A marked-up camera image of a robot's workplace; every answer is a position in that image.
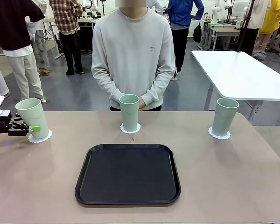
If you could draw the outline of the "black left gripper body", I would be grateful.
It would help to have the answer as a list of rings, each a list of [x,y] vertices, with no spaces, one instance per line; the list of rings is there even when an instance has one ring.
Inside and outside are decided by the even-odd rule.
[[[12,127],[12,114],[11,111],[2,111],[0,114],[0,134],[8,133]]]

